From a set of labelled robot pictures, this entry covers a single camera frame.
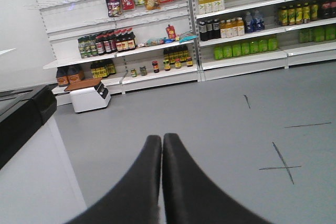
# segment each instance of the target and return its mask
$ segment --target green bottle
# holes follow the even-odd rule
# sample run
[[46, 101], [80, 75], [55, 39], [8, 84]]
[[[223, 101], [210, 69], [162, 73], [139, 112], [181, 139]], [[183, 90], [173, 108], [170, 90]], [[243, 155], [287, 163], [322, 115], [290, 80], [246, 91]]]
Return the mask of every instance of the green bottle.
[[250, 44], [245, 41], [242, 43], [242, 53], [241, 55], [249, 55], [250, 54]]
[[222, 47], [215, 47], [214, 49], [215, 53], [215, 60], [222, 60], [224, 55], [223, 55], [223, 48]]

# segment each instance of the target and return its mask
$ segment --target orange juice bottle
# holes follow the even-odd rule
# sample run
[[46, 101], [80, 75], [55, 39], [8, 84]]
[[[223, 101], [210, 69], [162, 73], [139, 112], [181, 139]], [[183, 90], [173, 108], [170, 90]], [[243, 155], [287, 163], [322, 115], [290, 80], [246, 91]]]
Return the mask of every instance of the orange juice bottle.
[[232, 29], [232, 24], [231, 20], [228, 19], [225, 24], [225, 33], [227, 38], [233, 37], [233, 29]]

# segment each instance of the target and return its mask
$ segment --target jar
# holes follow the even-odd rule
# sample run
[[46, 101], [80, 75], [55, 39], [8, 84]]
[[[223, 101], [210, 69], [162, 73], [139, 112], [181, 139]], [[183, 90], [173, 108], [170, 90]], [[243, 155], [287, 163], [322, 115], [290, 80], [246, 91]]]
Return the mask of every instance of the jar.
[[181, 68], [181, 61], [179, 58], [175, 59], [175, 68], [180, 69]]
[[140, 67], [140, 74], [141, 74], [141, 76], [146, 76], [147, 75], [146, 66]]
[[136, 71], [136, 69], [134, 69], [134, 68], [131, 69], [131, 76], [132, 77], [137, 77], [137, 71]]
[[164, 71], [169, 71], [170, 70], [170, 63], [168, 59], [163, 60], [163, 65], [164, 65]]
[[158, 64], [157, 62], [158, 62], [157, 60], [153, 60], [153, 61], [152, 61], [152, 65], [153, 65], [154, 73], [158, 73], [158, 72], [160, 72], [160, 70], [159, 70], [159, 64]]

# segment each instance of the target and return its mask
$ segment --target gray floor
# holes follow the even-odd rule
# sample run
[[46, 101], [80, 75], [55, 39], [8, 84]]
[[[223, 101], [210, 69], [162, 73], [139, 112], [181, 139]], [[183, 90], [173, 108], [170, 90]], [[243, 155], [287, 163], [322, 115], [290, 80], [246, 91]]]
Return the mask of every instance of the gray floor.
[[[334, 61], [114, 95], [108, 108], [80, 114], [59, 106], [55, 117], [88, 206], [148, 135], [176, 132], [246, 207], [273, 223], [327, 224], [336, 223], [335, 102]], [[319, 125], [290, 127], [308, 124]], [[273, 142], [288, 166], [301, 166], [290, 169], [295, 184], [285, 169], [259, 170], [284, 167]]]

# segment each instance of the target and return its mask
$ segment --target juice bottle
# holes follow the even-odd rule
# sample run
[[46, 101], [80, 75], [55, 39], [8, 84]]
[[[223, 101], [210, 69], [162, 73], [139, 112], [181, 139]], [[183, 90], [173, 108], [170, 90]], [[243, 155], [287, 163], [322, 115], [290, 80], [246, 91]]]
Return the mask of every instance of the juice bottle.
[[300, 4], [297, 4], [295, 8], [295, 24], [301, 25], [303, 23], [302, 20], [302, 7]]
[[211, 0], [204, 0], [205, 4], [205, 13], [211, 13], [212, 8], [211, 8]]
[[238, 36], [238, 27], [236, 18], [231, 19], [231, 24], [232, 24], [232, 36]]
[[309, 23], [310, 22], [310, 7], [308, 3], [304, 4], [302, 11], [303, 11], [303, 23], [304, 24]]
[[310, 5], [310, 20], [311, 21], [317, 20], [318, 10], [319, 10], [319, 5], [316, 3], [316, 1], [313, 1], [313, 3]]
[[225, 9], [225, 0], [217, 0], [218, 10], [224, 10]]
[[288, 25], [295, 25], [295, 9], [292, 5], [288, 8]]
[[227, 38], [231, 38], [233, 36], [233, 29], [232, 29], [232, 24], [231, 20], [228, 19], [225, 24], [225, 33]]
[[226, 38], [226, 30], [225, 30], [225, 20], [220, 21], [220, 37]]
[[211, 10], [212, 10], [212, 12], [217, 12], [218, 11], [217, 0], [211, 0]]
[[198, 13], [205, 14], [205, 0], [198, 0]]
[[238, 18], [237, 21], [237, 30], [238, 30], [238, 36], [242, 36], [245, 34], [245, 27], [244, 27], [244, 22], [243, 18]]

